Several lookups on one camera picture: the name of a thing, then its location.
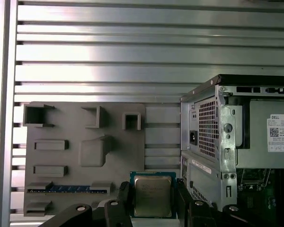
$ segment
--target sticker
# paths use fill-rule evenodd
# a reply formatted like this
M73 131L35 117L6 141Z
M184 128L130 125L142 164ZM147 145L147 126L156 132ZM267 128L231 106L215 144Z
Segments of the sticker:
M201 163L195 161L195 160L192 160L192 163L199 167L200 169L203 169L205 172L209 173L209 174L212 174L212 170L204 165L202 165Z
M269 152L284 152L284 114L271 114L267 119Z

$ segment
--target metal screw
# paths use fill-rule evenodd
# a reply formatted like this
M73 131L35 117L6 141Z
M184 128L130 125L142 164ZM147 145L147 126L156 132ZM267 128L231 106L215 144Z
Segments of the metal screw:
M239 208L235 207L235 206L230 206L229 209L231 211L239 211Z
M224 131L225 131L226 133L230 133L230 132L232 131L232 125L229 124L229 123L225 124L225 125L224 125Z
M202 201L196 201L196 202L195 202L195 205L197 205L197 206L203 206L203 204L204 204L204 203L203 203Z
M77 211L84 211L86 208L84 206L77 207Z
M226 87L221 86L220 91L226 91Z

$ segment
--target qr code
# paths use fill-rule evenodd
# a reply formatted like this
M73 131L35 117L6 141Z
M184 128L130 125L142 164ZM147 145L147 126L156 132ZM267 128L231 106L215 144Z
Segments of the qr code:
M270 137L278 137L279 136L279 128L269 128Z

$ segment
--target metal computer chassis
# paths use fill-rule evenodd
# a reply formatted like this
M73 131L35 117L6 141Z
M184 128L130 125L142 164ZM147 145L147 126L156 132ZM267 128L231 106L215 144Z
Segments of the metal computer chassis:
M222 210L237 203L239 169L284 168L284 141L271 137L284 139L273 126L282 119L284 77L218 75L182 97L181 174L193 198Z

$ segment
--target processor chip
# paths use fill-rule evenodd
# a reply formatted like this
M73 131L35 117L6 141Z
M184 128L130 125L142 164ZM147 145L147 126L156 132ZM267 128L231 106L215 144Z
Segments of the processor chip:
M136 217L171 217L171 185L171 176L136 175L134 177L134 215Z

